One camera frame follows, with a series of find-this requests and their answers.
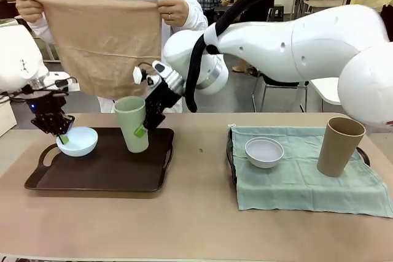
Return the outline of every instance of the tray handle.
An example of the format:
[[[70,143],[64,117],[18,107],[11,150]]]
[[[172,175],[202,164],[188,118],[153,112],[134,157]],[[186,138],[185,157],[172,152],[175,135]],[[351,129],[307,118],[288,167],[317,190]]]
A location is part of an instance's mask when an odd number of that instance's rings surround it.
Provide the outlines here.
[[[229,129],[229,133],[228,133],[227,160],[228,160],[229,166],[231,168],[232,182],[236,186],[238,179],[236,177],[236,168],[235,168],[235,165],[233,164],[233,141],[232,141],[232,130],[231,129]]]
[[[359,155],[363,158],[364,163],[368,167],[371,167],[371,162],[370,162],[370,159],[369,159],[368,155],[366,154],[366,152],[364,150],[362,150],[360,147],[357,147],[356,150],[359,153]]]
[[[164,164],[164,166],[163,166],[163,169],[164,169],[164,170],[167,170],[167,168],[169,167],[169,164],[172,162],[172,157],[173,157],[173,144],[171,144],[171,145],[169,146],[169,149],[168,149],[168,151],[167,151],[166,154],[168,154],[168,152],[169,152],[169,156],[166,157],[166,162],[165,162],[165,164]]]
[[[37,188],[39,180],[43,178],[45,173],[47,172],[47,169],[49,167],[44,165],[44,160],[45,157],[48,155],[48,153],[53,150],[55,147],[57,147],[57,144],[52,144],[49,145],[39,156],[38,159],[38,166],[37,169],[34,170],[34,172],[29,176],[29,178],[25,182],[25,188],[28,190],[34,190]]]
[[[45,165],[44,165],[45,157],[46,157],[46,156],[48,155],[48,153],[49,153],[51,150],[53,150],[55,147],[57,147],[57,144],[51,144],[51,145],[49,145],[49,146],[41,153],[41,155],[39,156],[39,159],[38,159],[38,167],[45,166]]]

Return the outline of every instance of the brown tray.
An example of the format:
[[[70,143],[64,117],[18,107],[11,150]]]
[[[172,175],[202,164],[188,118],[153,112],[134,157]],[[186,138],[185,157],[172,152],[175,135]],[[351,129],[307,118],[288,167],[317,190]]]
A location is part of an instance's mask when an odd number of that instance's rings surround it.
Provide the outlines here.
[[[86,156],[73,158],[59,153],[45,166],[45,157],[57,145],[47,147],[25,188],[146,193],[163,186],[173,155],[173,130],[149,131],[149,148],[142,153],[130,153],[120,128],[94,129],[98,143]]]

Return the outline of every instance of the tall cup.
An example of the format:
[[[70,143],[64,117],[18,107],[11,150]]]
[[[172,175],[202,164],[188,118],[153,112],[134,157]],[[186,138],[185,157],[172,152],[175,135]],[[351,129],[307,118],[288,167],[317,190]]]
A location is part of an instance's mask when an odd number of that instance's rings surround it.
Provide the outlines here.
[[[136,96],[119,99],[115,103],[115,113],[128,150],[131,153],[141,153],[147,150],[149,147],[147,133],[142,137],[135,135],[146,117],[145,100]]]
[[[365,133],[364,126],[355,120],[331,118],[319,154],[318,170],[326,176],[339,177]]]

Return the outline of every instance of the beige table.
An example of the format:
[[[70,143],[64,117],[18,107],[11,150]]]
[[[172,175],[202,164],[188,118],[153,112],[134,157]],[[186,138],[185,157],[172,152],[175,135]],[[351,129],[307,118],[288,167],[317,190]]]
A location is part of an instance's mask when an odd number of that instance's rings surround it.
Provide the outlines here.
[[[11,104],[7,100],[8,97],[0,96],[0,137],[17,124]]]
[[[141,195],[25,190],[23,183],[34,170],[40,152],[54,141],[51,136],[38,136],[42,140],[0,179],[0,253],[112,261],[393,260],[391,219],[238,210],[225,160],[228,124],[324,126],[332,116],[168,115],[164,125],[176,133],[174,158],[165,186],[148,199]],[[77,124],[117,126],[111,114],[79,115]],[[360,146],[392,190],[392,164],[369,138]]]
[[[346,0],[294,0],[292,5],[293,13],[290,15],[290,19],[294,20],[300,17],[304,17],[311,7],[311,13],[313,8],[329,8],[336,6],[345,5]]]
[[[235,0],[234,3],[228,3],[226,6],[224,6],[224,5],[217,6],[217,7],[214,9],[214,11],[215,11],[216,13],[219,13],[219,12],[226,12],[232,5],[234,5],[234,4],[236,3],[236,1],[237,1],[237,0]]]

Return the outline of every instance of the brown cloth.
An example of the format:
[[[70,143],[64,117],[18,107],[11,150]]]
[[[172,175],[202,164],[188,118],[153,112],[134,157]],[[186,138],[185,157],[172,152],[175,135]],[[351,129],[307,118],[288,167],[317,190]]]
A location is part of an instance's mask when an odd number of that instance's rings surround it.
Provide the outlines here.
[[[108,99],[143,96],[140,63],[161,59],[161,18],[154,0],[39,0],[65,71],[80,89]],[[141,66],[154,73],[150,66]]]

